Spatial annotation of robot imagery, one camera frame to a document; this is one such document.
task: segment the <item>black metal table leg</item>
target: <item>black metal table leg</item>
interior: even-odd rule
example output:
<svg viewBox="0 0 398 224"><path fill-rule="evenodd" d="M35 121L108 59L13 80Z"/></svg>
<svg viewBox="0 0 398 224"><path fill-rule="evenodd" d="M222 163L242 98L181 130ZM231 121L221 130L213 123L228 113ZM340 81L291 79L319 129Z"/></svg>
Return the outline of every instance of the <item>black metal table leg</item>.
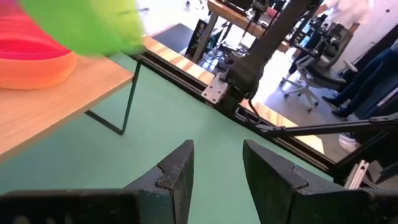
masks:
<svg viewBox="0 0 398 224"><path fill-rule="evenodd" d="M134 77L132 78L130 94L129 94L129 99L127 101L126 112L124 114L122 129L120 129L119 127L117 127L114 124L110 123L106 119L102 118L100 115L92 112L91 110L86 111L86 114L89 117L91 117L91 118L95 119L96 121L100 122L101 124L105 125L107 128L109 128L110 130L114 131L115 133L118 133L119 135L123 135L124 132L126 132L126 129L127 129L127 122L129 121L129 115L130 115L130 110L131 110L132 99L134 97L134 91L136 90L136 85L137 85L137 81L138 81L140 68L141 68L141 61L138 60L137 61L137 66L136 66L136 70L134 72Z"/></svg>

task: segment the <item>green table surface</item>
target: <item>green table surface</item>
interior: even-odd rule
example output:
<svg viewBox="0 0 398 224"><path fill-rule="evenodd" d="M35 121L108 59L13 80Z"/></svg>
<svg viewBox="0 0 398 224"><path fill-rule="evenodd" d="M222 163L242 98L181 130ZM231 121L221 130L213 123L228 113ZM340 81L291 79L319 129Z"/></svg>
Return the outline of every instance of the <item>green table surface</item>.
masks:
<svg viewBox="0 0 398 224"><path fill-rule="evenodd" d="M131 72L135 69L136 62L123 54L112 59ZM93 111L121 125L128 93L129 86ZM189 223L259 223L244 174L244 139L330 179L143 67L124 136L81 115L1 164L0 194L17 189L121 188L186 139L195 143Z"/></svg>

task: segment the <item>metal plate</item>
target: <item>metal plate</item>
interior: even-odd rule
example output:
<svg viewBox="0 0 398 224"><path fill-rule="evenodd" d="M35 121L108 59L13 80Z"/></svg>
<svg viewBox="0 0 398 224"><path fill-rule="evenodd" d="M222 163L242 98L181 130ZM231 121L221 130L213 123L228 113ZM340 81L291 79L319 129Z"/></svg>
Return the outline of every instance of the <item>metal plate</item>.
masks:
<svg viewBox="0 0 398 224"><path fill-rule="evenodd" d="M228 84L220 78L221 75L222 73L217 74L205 91L201 93L202 97L212 104L217 104L228 89Z"/></svg>

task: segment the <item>wooden table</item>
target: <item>wooden table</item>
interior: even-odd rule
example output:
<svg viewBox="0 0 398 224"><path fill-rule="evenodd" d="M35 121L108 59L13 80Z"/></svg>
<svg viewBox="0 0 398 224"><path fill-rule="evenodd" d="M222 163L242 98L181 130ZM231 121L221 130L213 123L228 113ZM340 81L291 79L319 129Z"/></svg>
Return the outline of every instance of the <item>wooden table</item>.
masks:
<svg viewBox="0 0 398 224"><path fill-rule="evenodd" d="M132 78L110 59L79 57L62 84L41 90L0 89L0 162L88 111Z"/></svg>
<svg viewBox="0 0 398 224"><path fill-rule="evenodd" d="M201 55L203 55L203 51L205 49L205 46L207 45L208 39L210 38L211 32L217 22L218 17L222 17L227 21L230 21L230 23L238 26L241 29L245 29L250 23L250 20L247 17L240 15L239 13L235 12L231 8L216 0L208 0L207 6L212 14L209 23L206 26L206 29L199 41L197 50L195 51L195 54L192 58L192 62L195 63L198 63ZM250 23L248 30L250 30L250 33L257 39L261 38L262 34L265 31L262 26L257 25L253 22ZM288 49L289 47L286 43L281 43L278 48L278 50L281 52L286 52Z"/></svg>
<svg viewBox="0 0 398 224"><path fill-rule="evenodd" d="M170 50L163 44L159 43L158 41L154 40L152 37L146 36L144 38L144 44L147 50L157 54L164 60L170 62L172 65L176 66L177 68L187 72L191 76L195 77L196 79L200 80L204 84L208 85L214 75L204 68L200 67L199 65L193 63L189 59L185 58L184 56ZM243 101L241 103L246 109L251 110L247 101ZM262 103L255 103L254 107L256 108L257 112L260 114L260 117L269 121L275 126L285 126L285 127L297 127L295 123L291 120L283 117L279 113L275 112L274 110L266 107ZM325 154L323 150L323 143L320 138L317 136L297 136L295 137L305 144L309 145L310 147L314 148L318 152Z"/></svg>

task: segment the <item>white wall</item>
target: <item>white wall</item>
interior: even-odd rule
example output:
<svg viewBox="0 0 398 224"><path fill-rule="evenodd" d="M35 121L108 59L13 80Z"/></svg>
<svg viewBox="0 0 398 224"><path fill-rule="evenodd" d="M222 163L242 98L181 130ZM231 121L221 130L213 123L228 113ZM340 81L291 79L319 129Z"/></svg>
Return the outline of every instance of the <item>white wall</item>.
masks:
<svg viewBox="0 0 398 224"><path fill-rule="evenodd" d="M397 24L398 0L374 0L370 20L354 33L351 42L332 69L339 72L345 67L343 60L354 62L358 57L363 56Z"/></svg>

